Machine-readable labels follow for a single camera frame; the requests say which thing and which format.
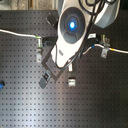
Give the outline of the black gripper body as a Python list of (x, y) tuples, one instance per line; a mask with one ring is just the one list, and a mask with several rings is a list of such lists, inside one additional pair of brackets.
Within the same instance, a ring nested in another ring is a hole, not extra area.
[(51, 77), (53, 79), (58, 79), (63, 73), (52, 60), (51, 52), (48, 52), (42, 61), (42, 65), (46, 70), (50, 71)]

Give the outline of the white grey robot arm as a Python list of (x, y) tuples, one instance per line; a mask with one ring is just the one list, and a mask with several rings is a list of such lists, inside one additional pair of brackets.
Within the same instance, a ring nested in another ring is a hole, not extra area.
[(105, 28), (117, 17), (120, 0), (63, 0), (57, 26), (58, 36), (50, 42), (52, 60), (60, 70), (67, 68), (84, 49), (93, 25)]

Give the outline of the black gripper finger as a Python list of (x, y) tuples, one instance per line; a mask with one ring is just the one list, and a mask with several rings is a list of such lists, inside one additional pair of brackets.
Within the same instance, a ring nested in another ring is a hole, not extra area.
[(46, 85), (47, 85), (47, 83), (48, 83), (50, 77), (51, 77), (51, 75), (50, 75), (48, 72), (46, 72), (46, 73), (42, 76), (42, 78), (41, 78), (40, 81), (39, 81), (39, 86), (40, 86), (42, 89), (44, 89), (44, 88), (46, 87)]

